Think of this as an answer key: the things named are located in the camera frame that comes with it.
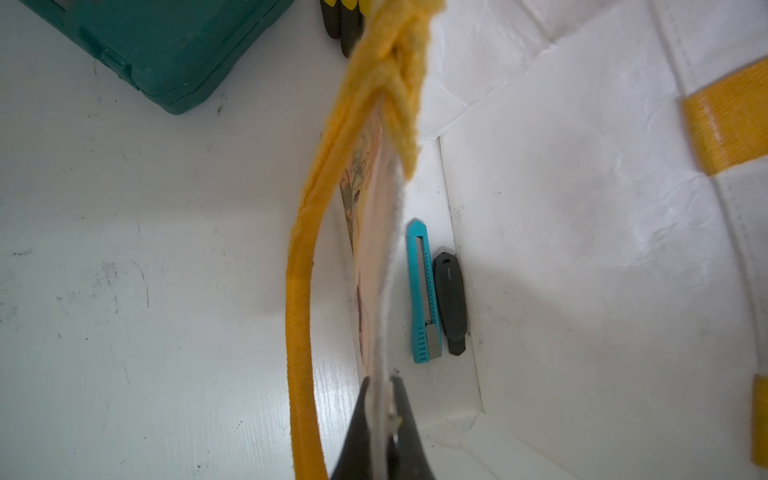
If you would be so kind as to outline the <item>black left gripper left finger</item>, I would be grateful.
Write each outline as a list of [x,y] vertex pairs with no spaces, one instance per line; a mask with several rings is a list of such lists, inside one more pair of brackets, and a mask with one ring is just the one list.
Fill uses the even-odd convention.
[[365,399],[369,384],[370,378],[365,377],[339,459],[330,475],[331,480],[371,479],[370,433],[365,413]]

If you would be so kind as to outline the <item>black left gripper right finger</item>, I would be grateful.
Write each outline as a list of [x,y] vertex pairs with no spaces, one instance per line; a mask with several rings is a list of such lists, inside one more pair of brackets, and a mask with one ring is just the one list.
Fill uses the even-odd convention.
[[388,445],[388,478],[434,480],[403,379],[391,376],[395,405],[395,429]]

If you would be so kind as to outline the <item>black utility knife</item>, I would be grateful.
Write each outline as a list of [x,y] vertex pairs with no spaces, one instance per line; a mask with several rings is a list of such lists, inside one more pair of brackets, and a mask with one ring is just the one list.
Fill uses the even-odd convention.
[[460,356],[466,350],[468,313],[464,279],[458,258],[441,252],[433,260],[433,275],[438,311],[451,355]]

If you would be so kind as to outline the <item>white pouch with yellow handles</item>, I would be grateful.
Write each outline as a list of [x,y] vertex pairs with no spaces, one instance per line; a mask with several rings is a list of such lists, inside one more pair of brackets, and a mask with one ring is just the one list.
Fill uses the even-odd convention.
[[[423,79],[419,154],[363,196],[363,371],[405,383],[437,479],[763,479],[763,1],[374,1]],[[406,228],[464,279],[466,350],[416,364]]]

